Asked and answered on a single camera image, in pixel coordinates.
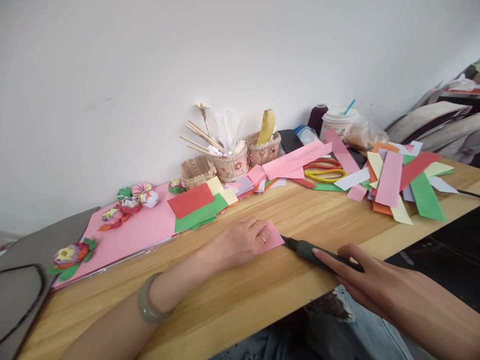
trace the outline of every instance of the left hand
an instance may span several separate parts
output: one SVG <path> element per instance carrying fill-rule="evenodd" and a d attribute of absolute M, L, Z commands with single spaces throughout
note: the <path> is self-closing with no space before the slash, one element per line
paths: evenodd
<path fill-rule="evenodd" d="M 205 249 L 218 261 L 220 271 L 236 268 L 251 262 L 259 253 L 264 241 L 272 232 L 266 229 L 265 220 L 252 216 L 246 221 L 232 223 L 214 238 Z"/>

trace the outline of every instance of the wooden table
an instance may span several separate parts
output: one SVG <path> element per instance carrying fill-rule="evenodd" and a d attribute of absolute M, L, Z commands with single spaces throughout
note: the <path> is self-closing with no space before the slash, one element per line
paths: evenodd
<path fill-rule="evenodd" d="M 455 167 L 454 173 L 442 177 L 450 185 L 480 194 L 480 169 L 446 159 L 442 162 Z M 441 194 L 439 198 L 449 221 L 480 205 L 480 199 L 464 194 Z M 408 207 L 414 226 L 400 224 L 372 211 L 371 206 L 366 199 L 356 202 L 342 192 L 314 191 L 290 181 L 263 195 L 247 197 L 213 223 L 54 292 L 18 358 L 57 359 L 88 326 L 138 289 L 150 274 L 186 258 L 232 221 L 252 215 L 270 219 L 283 235 L 332 252 L 354 243 L 380 259 L 447 224 L 419 216 L 414 206 Z M 284 246 L 277 247 L 193 291 L 153 335 L 139 358 L 207 359 L 336 285 L 328 272 L 301 260 Z"/>

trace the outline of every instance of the yellow paper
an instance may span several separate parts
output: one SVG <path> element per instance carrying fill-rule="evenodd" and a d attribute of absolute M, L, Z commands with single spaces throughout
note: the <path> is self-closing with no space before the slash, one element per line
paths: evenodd
<path fill-rule="evenodd" d="M 206 183 L 213 196 L 221 193 L 224 190 L 224 187 L 222 186 L 222 183 L 220 183 L 220 180 L 217 176 L 211 178 Z"/>
<path fill-rule="evenodd" d="M 413 225 L 412 219 L 410 219 L 407 209 L 405 208 L 402 197 L 398 195 L 398 206 L 390 207 L 393 218 L 402 224 Z"/>
<path fill-rule="evenodd" d="M 227 187 L 225 190 L 221 191 L 220 195 L 228 206 L 235 204 L 239 200 L 231 187 Z"/>
<path fill-rule="evenodd" d="M 446 171 L 452 170 L 454 167 L 450 165 L 442 164 L 441 162 L 432 162 L 428 167 L 425 169 L 425 174 L 428 177 L 435 176 L 437 174 L 444 173 Z"/>
<path fill-rule="evenodd" d="M 382 174 L 382 168 L 384 167 L 384 161 L 382 160 L 382 156 L 378 152 L 367 152 L 368 162 L 370 163 L 373 172 L 377 179 L 380 179 L 380 175 Z"/>

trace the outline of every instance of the jade bangle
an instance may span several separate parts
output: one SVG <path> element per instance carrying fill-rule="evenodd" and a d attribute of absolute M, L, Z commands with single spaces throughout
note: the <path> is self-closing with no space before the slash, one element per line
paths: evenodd
<path fill-rule="evenodd" d="M 145 319 L 147 323 L 151 324 L 161 324 L 167 320 L 170 315 L 173 314 L 175 308 L 165 313 L 157 313 L 150 306 L 149 301 L 149 289 L 152 282 L 161 274 L 161 272 L 154 273 L 150 276 L 140 289 L 140 295 L 138 296 L 138 309 L 140 310 L 141 316 Z"/>

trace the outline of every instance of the black cable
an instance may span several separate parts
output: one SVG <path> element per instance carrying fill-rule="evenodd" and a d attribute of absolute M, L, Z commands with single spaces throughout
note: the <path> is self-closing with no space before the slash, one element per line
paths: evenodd
<path fill-rule="evenodd" d="M 473 192 L 470 192 L 470 191 L 463 191 L 463 190 L 458 190 L 456 189 L 459 193 L 462 193 L 462 194 L 467 194 L 467 195 L 471 195 L 471 196 L 474 196 L 476 198 L 480 198 L 480 195 L 479 194 L 476 194 L 476 193 L 473 193 Z"/>
<path fill-rule="evenodd" d="M 17 330 L 17 328 L 22 325 L 22 323 L 25 321 L 26 318 L 29 317 L 29 315 L 32 313 L 32 311 L 35 309 L 37 306 L 38 302 L 40 301 L 40 298 L 42 297 L 42 294 L 45 291 L 45 275 L 38 264 L 28 264 L 28 265 L 23 265 L 23 266 L 17 266 L 17 267 L 11 267 L 5 270 L 0 270 L 0 274 L 2 273 L 7 273 L 15 270 L 20 270 L 20 269 L 26 269 L 26 268 L 35 268 L 36 272 L 38 273 L 38 276 L 40 277 L 40 290 L 38 291 L 38 295 L 36 296 L 35 300 L 31 303 L 30 308 L 26 311 L 25 314 L 21 317 L 21 319 L 16 323 L 14 327 L 11 328 L 11 330 L 0 339 L 0 345 L 10 336 L 12 333 Z"/>

